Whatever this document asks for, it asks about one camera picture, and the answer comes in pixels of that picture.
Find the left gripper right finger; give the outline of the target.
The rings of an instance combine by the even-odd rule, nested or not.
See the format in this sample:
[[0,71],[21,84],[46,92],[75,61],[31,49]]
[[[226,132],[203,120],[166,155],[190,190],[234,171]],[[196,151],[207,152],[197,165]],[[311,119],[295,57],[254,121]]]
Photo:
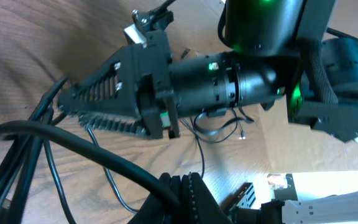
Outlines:
[[181,204],[183,206],[184,223],[231,224],[199,173],[194,172],[182,177]]

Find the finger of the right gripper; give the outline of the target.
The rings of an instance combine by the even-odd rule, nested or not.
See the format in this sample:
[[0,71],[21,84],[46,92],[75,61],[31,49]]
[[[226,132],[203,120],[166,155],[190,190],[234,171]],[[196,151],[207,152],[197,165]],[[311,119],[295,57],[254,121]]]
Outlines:
[[58,96],[67,113],[113,114],[140,119],[137,106],[140,45],[127,45],[112,54],[85,80]]
[[84,128],[98,129],[131,136],[150,136],[150,133],[141,121],[128,121],[103,115],[82,114],[78,117],[78,122],[79,125]]

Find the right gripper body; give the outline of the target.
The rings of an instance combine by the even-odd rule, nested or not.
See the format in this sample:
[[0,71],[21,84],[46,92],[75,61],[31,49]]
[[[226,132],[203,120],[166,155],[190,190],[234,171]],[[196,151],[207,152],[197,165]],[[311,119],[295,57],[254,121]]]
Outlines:
[[281,97],[284,57],[221,52],[173,63],[162,58],[170,52],[165,33],[151,32],[138,43],[144,73],[137,100],[142,117],[132,124],[137,136],[160,139],[167,128],[177,138],[180,118],[223,116],[228,109],[258,103],[270,108]]

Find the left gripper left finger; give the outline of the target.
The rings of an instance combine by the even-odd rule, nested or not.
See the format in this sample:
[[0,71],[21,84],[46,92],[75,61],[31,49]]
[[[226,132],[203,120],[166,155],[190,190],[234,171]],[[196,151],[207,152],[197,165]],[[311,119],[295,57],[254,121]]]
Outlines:
[[[163,173],[159,177],[159,182],[168,186],[176,196],[180,196],[181,178],[179,175],[170,176]],[[176,216],[169,213],[162,202],[150,194],[140,210],[128,222],[128,224],[174,224]]]

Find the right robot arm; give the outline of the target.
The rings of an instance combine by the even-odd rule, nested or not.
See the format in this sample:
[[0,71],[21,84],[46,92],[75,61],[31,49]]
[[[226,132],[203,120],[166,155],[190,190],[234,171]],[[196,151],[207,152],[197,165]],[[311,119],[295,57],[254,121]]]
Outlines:
[[358,40],[328,31],[331,1],[228,1],[218,35],[227,52],[173,62],[165,33],[169,2],[133,15],[143,44],[119,49],[58,97],[83,126],[160,139],[179,120],[272,105],[286,95],[288,118],[347,142],[358,135]]

